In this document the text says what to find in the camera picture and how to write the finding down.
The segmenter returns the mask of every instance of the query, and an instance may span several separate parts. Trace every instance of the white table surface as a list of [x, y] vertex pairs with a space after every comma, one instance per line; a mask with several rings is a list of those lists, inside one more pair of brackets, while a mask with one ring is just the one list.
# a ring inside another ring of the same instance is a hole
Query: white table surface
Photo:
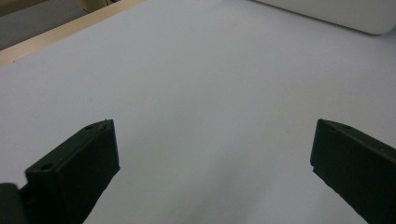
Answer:
[[318, 119], [396, 146], [396, 31], [248, 0], [148, 0], [0, 68], [0, 182], [114, 119], [85, 223], [365, 223], [312, 172]]

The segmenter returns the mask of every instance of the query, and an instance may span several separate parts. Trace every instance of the white surface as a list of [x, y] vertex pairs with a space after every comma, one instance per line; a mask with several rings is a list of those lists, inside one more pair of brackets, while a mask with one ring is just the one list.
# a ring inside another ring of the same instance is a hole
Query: white surface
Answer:
[[381, 35], [396, 25], [396, 0], [258, 0], [276, 7]]
[[365, 223], [312, 173], [317, 119], [396, 146], [396, 33], [244, 0], [149, 0], [0, 68], [0, 182], [114, 119], [87, 224]]

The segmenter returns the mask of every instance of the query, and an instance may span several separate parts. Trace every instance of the screw hole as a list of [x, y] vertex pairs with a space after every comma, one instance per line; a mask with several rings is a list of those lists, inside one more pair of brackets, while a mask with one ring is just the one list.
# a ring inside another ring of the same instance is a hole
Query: screw hole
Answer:
[[45, 164], [45, 165], [41, 166], [40, 169], [43, 171], [46, 171], [46, 170], [49, 170], [51, 167], [52, 167], [52, 164], [49, 163], [49, 164]]

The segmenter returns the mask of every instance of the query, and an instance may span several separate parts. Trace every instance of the white container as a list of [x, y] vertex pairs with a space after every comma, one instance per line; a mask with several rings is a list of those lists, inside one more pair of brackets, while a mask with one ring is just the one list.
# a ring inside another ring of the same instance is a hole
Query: white container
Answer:
[[257, 0], [373, 35], [396, 25], [396, 0]]

